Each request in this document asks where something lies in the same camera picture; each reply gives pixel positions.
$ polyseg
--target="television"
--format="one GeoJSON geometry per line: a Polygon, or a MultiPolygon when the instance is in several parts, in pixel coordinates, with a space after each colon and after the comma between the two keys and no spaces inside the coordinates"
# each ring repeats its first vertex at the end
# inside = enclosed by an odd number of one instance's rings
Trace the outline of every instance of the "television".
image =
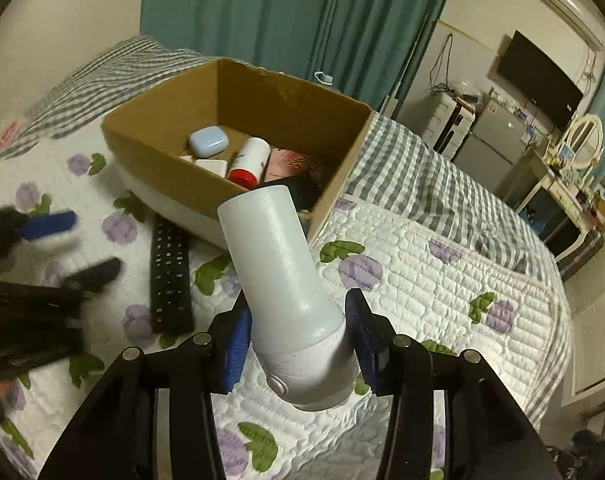
{"type": "Polygon", "coordinates": [[[543,51],[516,30],[497,72],[564,130],[583,93],[543,51]]]}

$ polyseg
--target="refrigerator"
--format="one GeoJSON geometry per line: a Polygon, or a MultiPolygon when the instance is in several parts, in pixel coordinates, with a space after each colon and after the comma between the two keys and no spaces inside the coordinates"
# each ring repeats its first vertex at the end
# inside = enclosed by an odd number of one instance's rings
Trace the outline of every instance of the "refrigerator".
{"type": "Polygon", "coordinates": [[[526,128],[524,121],[490,101],[453,163],[493,192],[524,152],[526,128]]]}

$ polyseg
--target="striped fabric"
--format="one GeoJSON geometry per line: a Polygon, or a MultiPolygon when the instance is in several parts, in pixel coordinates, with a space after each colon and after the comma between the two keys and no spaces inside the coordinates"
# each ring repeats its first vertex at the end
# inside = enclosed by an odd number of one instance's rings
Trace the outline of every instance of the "striped fabric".
{"type": "MultiPolygon", "coordinates": [[[[137,94],[216,58],[169,51],[146,36],[122,41],[78,69],[28,114],[30,123],[0,160],[28,152],[44,137],[59,139],[137,94]]],[[[377,116],[345,192],[406,216],[506,269],[544,283],[562,311],[547,363],[525,411],[537,426],[561,381],[572,347],[562,280],[540,239],[524,221],[401,124],[377,116]]]]}

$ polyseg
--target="light blue case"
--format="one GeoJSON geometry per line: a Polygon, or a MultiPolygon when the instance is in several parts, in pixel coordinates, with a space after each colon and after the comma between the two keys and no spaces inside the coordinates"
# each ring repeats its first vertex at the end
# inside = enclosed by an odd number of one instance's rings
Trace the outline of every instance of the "light blue case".
{"type": "Polygon", "coordinates": [[[207,126],[189,136],[189,146],[198,158],[217,155],[229,145],[229,137],[220,126],[207,126]]]}

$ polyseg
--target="black remote control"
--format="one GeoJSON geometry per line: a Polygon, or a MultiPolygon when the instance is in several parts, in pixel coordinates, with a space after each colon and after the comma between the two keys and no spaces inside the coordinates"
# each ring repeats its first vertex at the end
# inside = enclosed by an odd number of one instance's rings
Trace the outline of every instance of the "black remote control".
{"type": "Polygon", "coordinates": [[[180,335],[194,330],[189,284],[189,234],[160,215],[151,239],[151,327],[180,335]]]}

